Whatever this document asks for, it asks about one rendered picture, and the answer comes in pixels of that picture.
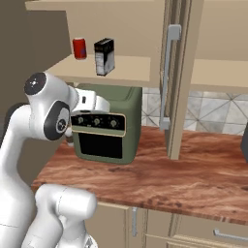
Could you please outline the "beige open wall cabinet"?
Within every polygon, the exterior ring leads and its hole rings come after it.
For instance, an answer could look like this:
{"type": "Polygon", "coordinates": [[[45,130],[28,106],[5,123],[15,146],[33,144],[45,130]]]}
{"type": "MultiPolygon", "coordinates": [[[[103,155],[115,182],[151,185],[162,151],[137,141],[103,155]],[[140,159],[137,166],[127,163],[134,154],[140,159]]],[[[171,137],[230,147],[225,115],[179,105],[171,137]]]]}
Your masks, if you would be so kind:
{"type": "Polygon", "coordinates": [[[87,58],[72,54],[47,71],[68,82],[157,87],[165,0],[34,0],[29,11],[64,11],[71,39],[86,40],[87,58]],[[115,69],[95,71],[94,44],[114,39],[115,69]]]}

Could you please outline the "beige closed wall cabinet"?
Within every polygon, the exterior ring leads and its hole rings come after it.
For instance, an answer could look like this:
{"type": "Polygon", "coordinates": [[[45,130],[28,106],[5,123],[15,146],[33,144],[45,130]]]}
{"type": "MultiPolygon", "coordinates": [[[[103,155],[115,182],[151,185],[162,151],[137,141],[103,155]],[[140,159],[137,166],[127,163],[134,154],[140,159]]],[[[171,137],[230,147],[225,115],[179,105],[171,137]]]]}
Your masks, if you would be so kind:
{"type": "Polygon", "coordinates": [[[204,1],[191,89],[248,94],[248,0],[204,1]]]}

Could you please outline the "beige drawer front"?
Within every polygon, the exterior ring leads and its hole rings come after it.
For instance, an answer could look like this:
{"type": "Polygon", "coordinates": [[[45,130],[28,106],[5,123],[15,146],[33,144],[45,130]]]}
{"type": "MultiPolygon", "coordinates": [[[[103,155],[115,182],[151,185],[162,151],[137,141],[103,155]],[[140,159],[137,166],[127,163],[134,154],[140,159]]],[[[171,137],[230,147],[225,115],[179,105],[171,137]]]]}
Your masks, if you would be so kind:
{"type": "Polygon", "coordinates": [[[145,248],[248,248],[247,241],[218,237],[221,233],[248,237],[248,226],[148,210],[145,214],[145,248]]]}

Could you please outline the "beige base cabinet door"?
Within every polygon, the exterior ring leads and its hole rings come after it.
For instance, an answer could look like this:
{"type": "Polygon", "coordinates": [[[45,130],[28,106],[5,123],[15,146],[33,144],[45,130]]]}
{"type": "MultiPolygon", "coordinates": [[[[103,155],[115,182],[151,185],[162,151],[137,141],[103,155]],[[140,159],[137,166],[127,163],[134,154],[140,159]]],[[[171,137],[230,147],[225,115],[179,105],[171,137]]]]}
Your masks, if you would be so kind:
{"type": "Polygon", "coordinates": [[[85,224],[99,248],[143,248],[145,213],[138,207],[136,237],[132,237],[132,206],[99,201],[95,214],[85,224]]]}

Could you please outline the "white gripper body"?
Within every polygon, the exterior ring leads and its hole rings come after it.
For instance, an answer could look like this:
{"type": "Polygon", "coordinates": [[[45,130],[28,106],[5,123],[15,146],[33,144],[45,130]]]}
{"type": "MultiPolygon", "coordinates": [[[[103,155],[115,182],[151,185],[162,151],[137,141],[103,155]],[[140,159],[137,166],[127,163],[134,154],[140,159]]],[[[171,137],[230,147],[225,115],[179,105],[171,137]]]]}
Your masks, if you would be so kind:
{"type": "Polygon", "coordinates": [[[105,98],[97,96],[94,111],[99,113],[109,113],[109,110],[110,103],[105,98]]]}

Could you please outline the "green toaster oven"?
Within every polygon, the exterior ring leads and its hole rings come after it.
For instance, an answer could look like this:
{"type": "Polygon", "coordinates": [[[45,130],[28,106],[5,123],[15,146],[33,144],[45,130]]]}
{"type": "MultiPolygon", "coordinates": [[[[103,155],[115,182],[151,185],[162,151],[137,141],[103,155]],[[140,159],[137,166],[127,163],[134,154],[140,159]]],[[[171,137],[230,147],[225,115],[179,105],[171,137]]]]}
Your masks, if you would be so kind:
{"type": "Polygon", "coordinates": [[[80,113],[71,118],[74,148],[81,159],[127,165],[140,142],[142,88],[79,84],[110,103],[108,114],[80,113]]]}

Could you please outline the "dark appliance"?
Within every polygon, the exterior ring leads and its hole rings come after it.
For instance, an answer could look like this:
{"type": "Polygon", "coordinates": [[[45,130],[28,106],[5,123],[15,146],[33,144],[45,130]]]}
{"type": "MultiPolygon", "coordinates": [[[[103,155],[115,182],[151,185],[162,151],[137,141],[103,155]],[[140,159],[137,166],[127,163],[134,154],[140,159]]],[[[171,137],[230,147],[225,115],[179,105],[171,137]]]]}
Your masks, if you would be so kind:
{"type": "Polygon", "coordinates": [[[242,151],[242,154],[248,160],[248,129],[245,129],[244,134],[242,136],[242,141],[240,144],[240,148],[242,151]]]}

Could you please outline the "red soda can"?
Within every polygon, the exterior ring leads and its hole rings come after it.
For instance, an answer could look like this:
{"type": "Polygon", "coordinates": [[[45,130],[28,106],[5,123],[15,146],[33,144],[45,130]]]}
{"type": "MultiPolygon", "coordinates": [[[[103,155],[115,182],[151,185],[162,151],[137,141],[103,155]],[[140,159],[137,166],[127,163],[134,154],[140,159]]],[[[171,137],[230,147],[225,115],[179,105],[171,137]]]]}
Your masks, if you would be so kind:
{"type": "Polygon", "coordinates": [[[83,38],[74,38],[73,39],[73,48],[75,59],[85,59],[87,56],[86,53],[86,42],[83,38]]]}

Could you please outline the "beige wall cabinet door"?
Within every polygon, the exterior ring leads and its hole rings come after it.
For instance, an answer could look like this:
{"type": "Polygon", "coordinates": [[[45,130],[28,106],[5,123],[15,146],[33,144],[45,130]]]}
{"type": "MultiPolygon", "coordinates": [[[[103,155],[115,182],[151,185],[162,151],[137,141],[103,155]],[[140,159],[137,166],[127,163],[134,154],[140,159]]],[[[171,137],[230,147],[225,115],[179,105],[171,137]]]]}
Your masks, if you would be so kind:
{"type": "Polygon", "coordinates": [[[167,31],[170,24],[181,25],[181,36],[171,43],[169,82],[165,117],[170,128],[165,131],[167,155],[179,158],[184,119],[188,103],[204,0],[166,0],[160,63],[160,94],[165,66],[167,31]]]}

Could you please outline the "black cereal box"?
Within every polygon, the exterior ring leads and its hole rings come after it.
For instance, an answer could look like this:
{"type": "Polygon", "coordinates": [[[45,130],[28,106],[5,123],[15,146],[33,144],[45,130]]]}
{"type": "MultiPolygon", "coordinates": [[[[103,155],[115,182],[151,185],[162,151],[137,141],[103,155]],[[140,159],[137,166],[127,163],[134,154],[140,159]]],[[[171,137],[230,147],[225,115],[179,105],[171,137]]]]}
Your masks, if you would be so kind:
{"type": "Polygon", "coordinates": [[[104,38],[94,44],[96,74],[106,76],[115,68],[114,39],[104,38]]]}

